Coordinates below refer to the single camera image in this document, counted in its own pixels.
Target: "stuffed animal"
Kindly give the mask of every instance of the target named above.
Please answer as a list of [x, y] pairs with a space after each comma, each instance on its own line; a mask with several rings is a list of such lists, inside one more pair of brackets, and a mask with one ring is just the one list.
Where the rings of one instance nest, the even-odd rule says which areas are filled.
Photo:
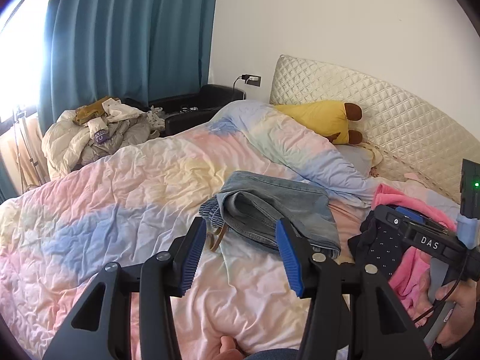
[[333, 144], [358, 144], [363, 140], [361, 132], [349, 130], [349, 120], [357, 121], [362, 118], [362, 109], [354, 103], [323, 100], [297, 105], [276, 105], [275, 108], [326, 137]]

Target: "jeans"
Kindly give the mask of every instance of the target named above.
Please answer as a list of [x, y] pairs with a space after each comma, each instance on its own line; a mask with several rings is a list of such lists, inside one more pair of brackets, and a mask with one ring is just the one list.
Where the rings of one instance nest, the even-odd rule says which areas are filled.
[[270, 349], [254, 353], [244, 360], [295, 360], [297, 353], [296, 349]]
[[215, 199], [201, 205], [200, 215], [213, 226], [223, 221], [251, 242], [278, 251], [275, 224], [287, 218], [315, 251], [329, 257], [340, 254], [337, 226], [328, 208], [328, 196], [319, 186], [299, 181], [236, 171]]

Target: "window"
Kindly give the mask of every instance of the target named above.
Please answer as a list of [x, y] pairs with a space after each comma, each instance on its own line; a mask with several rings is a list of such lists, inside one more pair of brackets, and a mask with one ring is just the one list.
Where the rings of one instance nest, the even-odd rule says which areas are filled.
[[16, 106], [38, 104], [48, 2], [25, 0], [0, 33], [1, 122], [12, 116]]

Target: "black leather sofa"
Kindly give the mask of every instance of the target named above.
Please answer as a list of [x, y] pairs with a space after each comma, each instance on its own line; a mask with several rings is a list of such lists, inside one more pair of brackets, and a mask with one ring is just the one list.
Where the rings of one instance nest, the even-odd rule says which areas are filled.
[[[165, 136], [170, 136], [208, 122], [222, 107], [244, 96], [245, 92], [240, 89], [207, 84], [198, 93], [153, 100], [148, 105], [161, 107], [167, 114], [181, 112], [165, 119]], [[193, 107], [198, 110], [182, 112]]]

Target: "human hand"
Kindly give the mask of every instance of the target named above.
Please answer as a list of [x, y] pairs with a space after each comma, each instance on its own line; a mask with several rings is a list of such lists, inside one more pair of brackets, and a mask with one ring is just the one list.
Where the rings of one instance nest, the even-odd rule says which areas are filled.
[[212, 360], [243, 360], [244, 358], [237, 342], [232, 337], [224, 335], [220, 338], [220, 353]]
[[[430, 263], [430, 256], [424, 254], [422, 259]], [[440, 287], [435, 293], [437, 300], [442, 299], [448, 291], [453, 287], [455, 282], [451, 282], [443, 287]], [[431, 303], [428, 300], [428, 289], [430, 287], [430, 270], [427, 270], [420, 278], [419, 289], [420, 296], [415, 305], [415, 309], [409, 312], [412, 319], [426, 312]], [[450, 295], [448, 300], [455, 302], [452, 315], [438, 335], [436, 341], [443, 347], [449, 347], [462, 339], [472, 328], [474, 323], [474, 315], [477, 301], [477, 283], [473, 280], [467, 282], [459, 282], [455, 291]], [[422, 318], [416, 323], [416, 326], [423, 326], [426, 324], [428, 317]]]

